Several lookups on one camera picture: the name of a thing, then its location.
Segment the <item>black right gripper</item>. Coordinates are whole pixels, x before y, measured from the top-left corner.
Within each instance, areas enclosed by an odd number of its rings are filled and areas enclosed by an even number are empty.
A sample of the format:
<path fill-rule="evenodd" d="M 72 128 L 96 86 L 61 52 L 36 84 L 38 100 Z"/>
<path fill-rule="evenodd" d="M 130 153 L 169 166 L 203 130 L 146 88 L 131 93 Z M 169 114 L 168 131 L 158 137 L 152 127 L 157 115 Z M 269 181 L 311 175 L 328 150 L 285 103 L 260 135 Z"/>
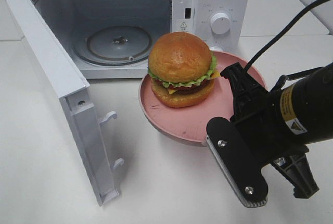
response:
<path fill-rule="evenodd" d="M 310 198 L 319 187 L 307 157 L 309 149 L 294 140 L 279 106 L 282 90 L 268 92 L 255 78 L 244 72 L 240 63 L 227 66 L 221 73 L 233 95 L 235 125 L 259 166 L 269 163 L 293 186 L 295 198 Z"/>

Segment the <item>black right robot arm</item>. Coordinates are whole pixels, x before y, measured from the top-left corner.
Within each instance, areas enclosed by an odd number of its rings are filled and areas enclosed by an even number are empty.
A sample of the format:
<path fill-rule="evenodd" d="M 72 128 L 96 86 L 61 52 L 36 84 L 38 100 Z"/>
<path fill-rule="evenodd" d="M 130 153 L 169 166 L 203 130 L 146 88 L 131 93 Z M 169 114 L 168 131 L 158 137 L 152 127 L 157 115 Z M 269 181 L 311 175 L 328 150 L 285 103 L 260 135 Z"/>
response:
<path fill-rule="evenodd" d="M 296 198 L 318 191 L 308 144 L 332 138 L 332 65 L 281 76 L 266 90 L 239 63 L 221 73 L 231 86 L 231 122 L 260 167 L 271 164 Z"/>

